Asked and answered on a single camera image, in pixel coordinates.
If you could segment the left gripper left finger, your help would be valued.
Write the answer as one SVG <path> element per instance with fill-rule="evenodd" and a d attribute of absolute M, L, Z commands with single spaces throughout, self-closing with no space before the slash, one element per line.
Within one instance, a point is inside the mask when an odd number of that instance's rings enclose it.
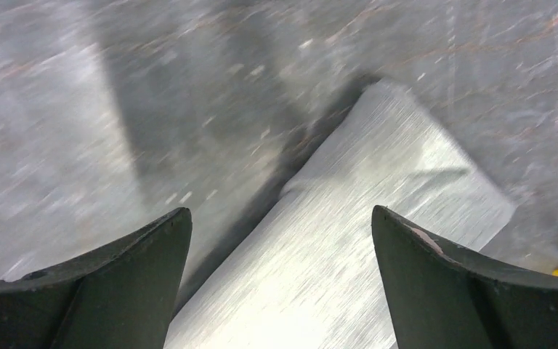
<path fill-rule="evenodd" d="M 162 348 L 192 235 L 189 209 L 66 262 L 0 281 L 0 348 Z"/>

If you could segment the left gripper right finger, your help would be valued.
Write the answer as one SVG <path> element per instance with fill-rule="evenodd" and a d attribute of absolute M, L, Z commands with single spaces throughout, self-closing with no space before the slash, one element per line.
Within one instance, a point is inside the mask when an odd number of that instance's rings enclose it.
<path fill-rule="evenodd" d="M 399 348 L 558 348 L 558 276 L 486 257 L 375 206 Z"/>

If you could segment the grey cloth napkin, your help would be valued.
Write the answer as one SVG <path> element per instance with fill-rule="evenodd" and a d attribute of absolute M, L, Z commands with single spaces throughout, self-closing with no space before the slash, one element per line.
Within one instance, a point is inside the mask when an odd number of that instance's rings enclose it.
<path fill-rule="evenodd" d="M 475 250 L 516 209 L 409 88 L 382 79 L 178 312 L 165 346 L 392 347 L 376 205 Z"/>

